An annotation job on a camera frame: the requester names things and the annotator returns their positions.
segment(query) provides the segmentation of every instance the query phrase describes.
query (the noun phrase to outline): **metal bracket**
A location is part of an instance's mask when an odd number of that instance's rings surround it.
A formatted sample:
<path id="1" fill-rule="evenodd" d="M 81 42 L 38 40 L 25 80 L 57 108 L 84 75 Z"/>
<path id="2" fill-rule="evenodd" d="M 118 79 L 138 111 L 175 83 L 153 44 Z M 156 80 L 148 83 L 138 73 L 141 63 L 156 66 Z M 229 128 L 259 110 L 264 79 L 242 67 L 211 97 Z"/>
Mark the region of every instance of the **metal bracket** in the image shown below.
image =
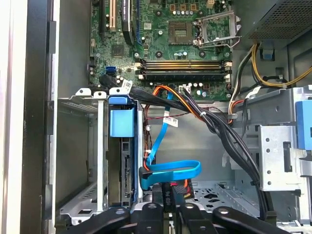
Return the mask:
<path id="1" fill-rule="evenodd" d="M 230 19 L 230 35 L 227 37 L 222 38 L 215 38 L 211 39 L 208 38 L 207 34 L 207 23 L 210 20 L 217 20 L 224 17 L 229 17 Z M 198 41 L 198 47 L 199 48 L 208 48 L 208 47 L 217 47 L 217 46 L 228 46 L 229 48 L 232 48 L 236 46 L 240 42 L 240 36 L 237 36 L 237 32 L 240 30 L 241 25 L 237 24 L 240 22 L 240 18 L 234 15 L 234 11 L 228 11 L 224 13 L 215 14 L 212 16 L 206 16 L 202 18 L 197 19 L 197 25 L 199 27 L 199 36 L 197 38 Z M 233 39 L 238 39 L 237 42 L 235 42 L 233 45 L 230 45 L 230 43 L 224 43 L 223 41 L 230 41 Z"/>
<path id="2" fill-rule="evenodd" d="M 304 151 L 296 149 L 296 129 L 294 126 L 260 126 L 259 145 L 260 159 L 260 188 L 263 191 L 294 191 L 304 184 L 300 177 L 301 165 L 298 160 L 304 157 Z M 290 148 L 285 149 L 283 143 L 289 142 Z"/>

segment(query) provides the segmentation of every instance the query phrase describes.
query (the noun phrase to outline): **power supply vent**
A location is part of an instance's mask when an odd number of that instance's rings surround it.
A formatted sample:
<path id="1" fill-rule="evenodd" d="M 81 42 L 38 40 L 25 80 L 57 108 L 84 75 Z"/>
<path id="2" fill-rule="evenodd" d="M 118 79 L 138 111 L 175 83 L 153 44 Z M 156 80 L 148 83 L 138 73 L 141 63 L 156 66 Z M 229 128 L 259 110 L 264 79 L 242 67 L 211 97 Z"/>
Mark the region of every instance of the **power supply vent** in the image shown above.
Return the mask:
<path id="1" fill-rule="evenodd" d="M 293 39 L 312 26 L 312 0 L 284 0 L 251 39 Z"/>

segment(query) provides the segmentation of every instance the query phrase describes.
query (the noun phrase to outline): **motherboard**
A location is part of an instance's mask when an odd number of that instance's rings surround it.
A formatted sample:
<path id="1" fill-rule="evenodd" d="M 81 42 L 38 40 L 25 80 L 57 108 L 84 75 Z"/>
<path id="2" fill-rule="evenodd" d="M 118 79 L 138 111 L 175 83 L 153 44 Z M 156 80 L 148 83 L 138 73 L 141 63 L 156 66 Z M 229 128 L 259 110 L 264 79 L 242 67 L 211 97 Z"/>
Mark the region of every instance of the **motherboard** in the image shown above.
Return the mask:
<path id="1" fill-rule="evenodd" d="M 227 101 L 231 50 L 215 43 L 200 47 L 205 31 L 212 41 L 229 35 L 230 0 L 92 0 L 90 82 L 104 74 L 152 92 L 165 84 L 185 86 L 198 101 Z"/>

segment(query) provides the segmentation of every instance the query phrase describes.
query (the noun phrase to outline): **blue sata port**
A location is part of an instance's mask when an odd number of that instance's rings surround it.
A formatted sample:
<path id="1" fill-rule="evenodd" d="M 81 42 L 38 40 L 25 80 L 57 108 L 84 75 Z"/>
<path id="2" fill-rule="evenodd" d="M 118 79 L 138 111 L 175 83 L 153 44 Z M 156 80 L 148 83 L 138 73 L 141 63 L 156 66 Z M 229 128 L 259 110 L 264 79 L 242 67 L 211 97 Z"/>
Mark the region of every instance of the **blue sata port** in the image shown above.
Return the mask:
<path id="1" fill-rule="evenodd" d="M 113 66 L 106 66 L 105 71 L 108 75 L 115 75 L 117 72 L 117 68 Z"/>

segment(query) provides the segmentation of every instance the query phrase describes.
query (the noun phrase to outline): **green circuit board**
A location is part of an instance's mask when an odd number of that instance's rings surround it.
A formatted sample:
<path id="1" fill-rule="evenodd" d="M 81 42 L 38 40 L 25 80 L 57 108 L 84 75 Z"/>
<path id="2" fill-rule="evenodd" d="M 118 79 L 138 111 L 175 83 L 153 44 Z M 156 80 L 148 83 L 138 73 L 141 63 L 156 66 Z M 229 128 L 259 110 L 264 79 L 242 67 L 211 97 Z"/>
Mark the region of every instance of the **green circuit board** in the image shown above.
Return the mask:
<path id="1" fill-rule="evenodd" d="M 109 13 L 109 1 L 106 0 L 105 12 Z M 116 0 L 118 9 L 122 0 Z M 105 38 L 99 35 L 100 10 L 98 6 L 91 6 L 91 40 L 90 56 L 94 57 L 96 68 L 90 76 L 90 82 L 98 84 L 98 78 L 105 73 L 106 66 L 117 67 L 116 83 L 122 84 L 122 79 L 132 80 L 134 86 L 152 92 L 157 84 L 174 86 L 192 84 L 191 95 L 198 101 L 227 101 L 228 91 L 224 81 L 193 82 L 142 82 L 135 74 L 135 53 L 145 60 L 231 60 L 228 47 L 214 47 L 205 50 L 205 57 L 199 54 L 200 50 L 193 44 L 178 45 L 172 41 L 175 39 L 170 33 L 170 26 L 185 23 L 190 32 L 184 29 L 176 31 L 176 37 L 192 36 L 195 38 L 195 28 L 192 23 L 196 18 L 215 14 L 213 8 L 207 7 L 207 0 L 167 0 L 163 7 L 161 0 L 139 0 L 133 6 L 133 24 L 135 26 L 135 45 L 129 46 L 121 29 L 121 14 L 117 15 L 116 31 L 105 32 Z M 223 37 L 229 33 L 229 20 L 227 18 L 212 21 L 207 25 L 207 32 L 211 37 Z"/>

